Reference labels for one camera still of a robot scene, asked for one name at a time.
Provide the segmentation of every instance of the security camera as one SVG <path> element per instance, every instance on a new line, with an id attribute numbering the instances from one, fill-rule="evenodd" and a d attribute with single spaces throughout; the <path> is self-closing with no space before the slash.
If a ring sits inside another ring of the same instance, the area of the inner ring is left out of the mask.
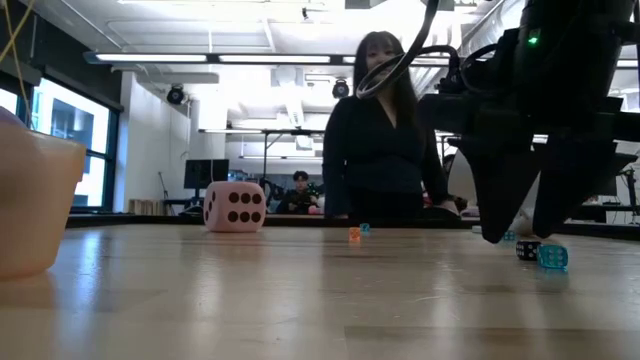
<path id="1" fill-rule="evenodd" d="M 336 84 L 333 86 L 333 91 L 331 93 L 336 99 L 342 99 L 349 96 L 349 86 L 347 85 L 347 81 L 344 79 L 336 80 Z"/>
<path id="2" fill-rule="evenodd" d="M 167 101 L 173 105 L 184 104 L 187 101 L 187 97 L 184 94 L 184 86 L 181 84 L 171 85 L 171 90 L 167 94 Z"/>

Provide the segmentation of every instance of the man in background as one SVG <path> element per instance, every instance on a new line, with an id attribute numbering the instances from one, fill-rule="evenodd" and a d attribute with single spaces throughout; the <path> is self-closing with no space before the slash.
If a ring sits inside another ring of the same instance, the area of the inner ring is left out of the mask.
<path id="1" fill-rule="evenodd" d="M 276 209 L 278 214 L 306 215 L 309 207 L 318 203 L 318 198 L 309 192 L 309 174 L 304 171 L 296 171 L 293 174 L 295 190 L 289 190 L 282 198 Z"/>

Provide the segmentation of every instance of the orange die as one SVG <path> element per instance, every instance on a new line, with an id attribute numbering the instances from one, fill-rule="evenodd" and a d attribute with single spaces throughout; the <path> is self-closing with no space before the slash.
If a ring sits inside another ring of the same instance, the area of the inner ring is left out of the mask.
<path id="1" fill-rule="evenodd" d="M 349 228 L 349 241 L 360 241 L 360 228 Z"/>

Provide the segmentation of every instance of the black die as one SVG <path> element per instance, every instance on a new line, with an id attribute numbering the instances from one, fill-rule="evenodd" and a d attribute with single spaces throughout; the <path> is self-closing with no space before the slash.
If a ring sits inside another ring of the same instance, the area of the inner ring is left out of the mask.
<path id="1" fill-rule="evenodd" d="M 539 241 L 518 241 L 516 243 L 516 255 L 520 260 L 538 261 Z"/>

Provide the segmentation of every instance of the long dark hair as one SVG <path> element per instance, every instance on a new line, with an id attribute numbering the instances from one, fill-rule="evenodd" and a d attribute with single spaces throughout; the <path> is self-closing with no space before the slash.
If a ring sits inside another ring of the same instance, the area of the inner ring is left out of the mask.
<path id="1" fill-rule="evenodd" d="M 367 53 L 370 47 L 385 49 L 391 45 L 393 53 L 398 55 L 404 53 L 402 44 L 393 34 L 388 31 L 374 31 L 367 34 L 362 39 L 356 52 L 356 61 L 353 65 L 353 86 L 357 89 L 362 79 L 367 75 Z M 416 108 L 418 99 L 413 90 L 409 71 L 405 71 L 402 76 L 393 84 L 393 106 L 396 108 L 398 124 L 405 123 L 417 126 Z"/>

